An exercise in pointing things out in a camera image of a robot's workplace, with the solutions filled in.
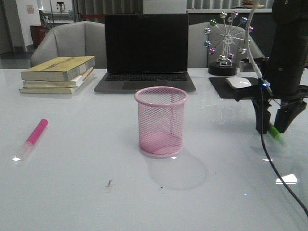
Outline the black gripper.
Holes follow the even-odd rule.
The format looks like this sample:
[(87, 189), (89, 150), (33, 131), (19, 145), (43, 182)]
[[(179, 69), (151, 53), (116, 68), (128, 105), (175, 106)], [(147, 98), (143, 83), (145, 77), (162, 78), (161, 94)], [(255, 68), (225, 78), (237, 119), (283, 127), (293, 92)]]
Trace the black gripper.
[(268, 99), (280, 100), (281, 106), (277, 110), (274, 127), (280, 133), (285, 133), (293, 120), (307, 107), (303, 98), (308, 96), (308, 87), (300, 84), (304, 67), (271, 64), (266, 57), (259, 62), (258, 69), (262, 78), (250, 87), (235, 88), (234, 98), (237, 101), (252, 99), (259, 134), (266, 134), (269, 129), (271, 114), (268, 108), (271, 105)]

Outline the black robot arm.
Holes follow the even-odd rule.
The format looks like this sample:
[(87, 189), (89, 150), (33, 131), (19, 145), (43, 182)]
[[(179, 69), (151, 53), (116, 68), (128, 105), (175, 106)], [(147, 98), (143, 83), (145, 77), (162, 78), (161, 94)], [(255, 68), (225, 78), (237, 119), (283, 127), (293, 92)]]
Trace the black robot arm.
[(275, 0), (272, 15), (276, 23), (270, 56), (256, 70), (258, 79), (250, 87), (235, 89), (236, 101), (250, 99), (256, 115), (256, 130), (267, 133), (270, 124), (270, 99), (279, 99), (274, 127), (284, 133), (292, 121), (305, 110), (308, 96), (301, 77), (308, 56), (308, 2)]

